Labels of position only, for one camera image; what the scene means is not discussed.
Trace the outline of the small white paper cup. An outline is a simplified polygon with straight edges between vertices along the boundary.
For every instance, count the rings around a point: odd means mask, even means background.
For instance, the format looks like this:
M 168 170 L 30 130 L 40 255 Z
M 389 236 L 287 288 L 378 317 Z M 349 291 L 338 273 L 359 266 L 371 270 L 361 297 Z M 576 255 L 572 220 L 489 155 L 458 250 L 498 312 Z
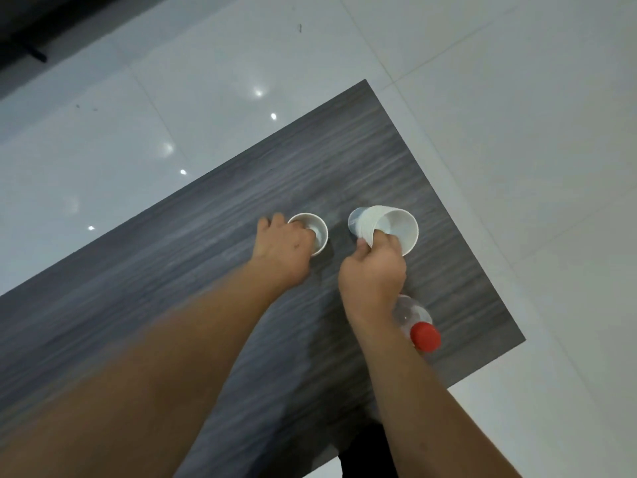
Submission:
M 288 224 L 300 222 L 303 227 L 314 232 L 315 240 L 311 257 L 319 255 L 327 246 L 329 241 L 329 229 L 325 221 L 313 213 L 299 213 L 288 220 Z

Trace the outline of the person's right hand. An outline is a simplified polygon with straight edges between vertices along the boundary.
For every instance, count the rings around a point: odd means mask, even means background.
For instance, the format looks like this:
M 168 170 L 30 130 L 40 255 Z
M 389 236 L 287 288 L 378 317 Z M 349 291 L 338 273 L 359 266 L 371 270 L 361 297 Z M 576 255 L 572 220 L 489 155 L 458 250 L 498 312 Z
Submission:
M 339 270 L 339 291 L 346 318 L 355 331 L 383 326 L 406 281 L 406 262 L 401 245 L 392 234 L 375 231 L 373 256 L 347 257 Z

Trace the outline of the large white paper cup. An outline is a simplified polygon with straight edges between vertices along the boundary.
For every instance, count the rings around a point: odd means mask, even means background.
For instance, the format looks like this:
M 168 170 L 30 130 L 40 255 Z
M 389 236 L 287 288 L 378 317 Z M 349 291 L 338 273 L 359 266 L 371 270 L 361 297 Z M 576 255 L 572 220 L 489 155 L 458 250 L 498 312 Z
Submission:
M 405 209 L 389 206 L 370 206 L 359 220 L 359 229 L 370 247 L 375 231 L 394 235 L 401 245 L 402 256 L 414 249 L 419 237 L 416 218 Z

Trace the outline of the person's left forearm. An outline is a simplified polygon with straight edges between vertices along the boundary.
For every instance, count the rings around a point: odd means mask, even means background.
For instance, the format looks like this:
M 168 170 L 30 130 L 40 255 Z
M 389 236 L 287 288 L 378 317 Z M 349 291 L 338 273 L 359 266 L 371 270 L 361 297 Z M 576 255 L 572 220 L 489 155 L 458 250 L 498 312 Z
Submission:
M 0 453 L 0 478 L 171 478 L 259 319 L 308 273 L 256 257 L 155 322 Z

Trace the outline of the person's right forearm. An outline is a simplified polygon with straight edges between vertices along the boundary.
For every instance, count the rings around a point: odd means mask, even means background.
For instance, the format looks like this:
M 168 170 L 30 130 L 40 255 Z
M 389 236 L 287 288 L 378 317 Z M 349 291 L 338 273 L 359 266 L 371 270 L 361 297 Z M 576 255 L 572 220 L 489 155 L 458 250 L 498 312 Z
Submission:
M 399 478 L 522 478 L 388 312 L 348 316 Z

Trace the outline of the clear bottle with red cap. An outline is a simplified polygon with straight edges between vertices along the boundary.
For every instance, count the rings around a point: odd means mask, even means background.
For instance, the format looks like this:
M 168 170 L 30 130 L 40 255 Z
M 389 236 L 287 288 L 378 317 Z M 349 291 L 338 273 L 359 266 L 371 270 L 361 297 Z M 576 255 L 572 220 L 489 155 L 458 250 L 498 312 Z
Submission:
M 420 353 L 434 353 L 442 345 L 442 336 L 433 318 L 417 300 L 400 294 L 392 311 L 394 322 Z

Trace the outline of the dark furniture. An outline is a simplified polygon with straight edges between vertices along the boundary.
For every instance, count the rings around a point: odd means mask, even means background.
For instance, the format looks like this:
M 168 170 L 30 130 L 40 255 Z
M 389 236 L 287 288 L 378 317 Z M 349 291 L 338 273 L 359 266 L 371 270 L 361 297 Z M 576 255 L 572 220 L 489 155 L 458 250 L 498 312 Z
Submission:
M 30 56 L 47 63 L 44 45 L 116 0 L 0 0 L 0 71 Z

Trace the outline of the person's dark clothing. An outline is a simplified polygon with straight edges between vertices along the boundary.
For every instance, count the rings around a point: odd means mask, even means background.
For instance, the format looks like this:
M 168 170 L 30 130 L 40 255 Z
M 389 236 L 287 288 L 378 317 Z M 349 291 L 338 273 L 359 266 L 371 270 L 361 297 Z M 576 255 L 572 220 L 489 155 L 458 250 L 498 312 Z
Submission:
M 361 430 L 339 460 L 342 478 L 399 478 L 381 423 Z

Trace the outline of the person's left hand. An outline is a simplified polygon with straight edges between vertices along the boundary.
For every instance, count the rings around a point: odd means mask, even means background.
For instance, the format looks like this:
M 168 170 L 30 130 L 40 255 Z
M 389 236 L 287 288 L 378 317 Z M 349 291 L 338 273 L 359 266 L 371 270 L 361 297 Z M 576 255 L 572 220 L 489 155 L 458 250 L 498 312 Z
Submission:
M 307 278 L 311 259 L 311 255 L 298 249 L 298 229 L 306 228 L 300 222 L 287 222 L 283 213 L 262 217 L 250 259 L 250 264 L 281 291 L 296 287 Z

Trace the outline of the clear plastic cup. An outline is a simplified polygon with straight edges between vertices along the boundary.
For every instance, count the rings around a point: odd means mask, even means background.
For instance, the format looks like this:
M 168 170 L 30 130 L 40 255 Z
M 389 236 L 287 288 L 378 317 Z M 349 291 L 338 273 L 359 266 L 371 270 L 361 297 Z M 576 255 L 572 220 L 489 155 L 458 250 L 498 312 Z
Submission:
M 362 216 L 362 214 L 368 209 L 369 207 L 359 207 L 359 208 L 355 208 L 349 215 L 348 220 L 347 220 L 347 226 L 348 226 L 348 230 L 349 232 L 356 237 L 357 239 L 364 239 L 361 230 L 359 229 L 359 220 Z

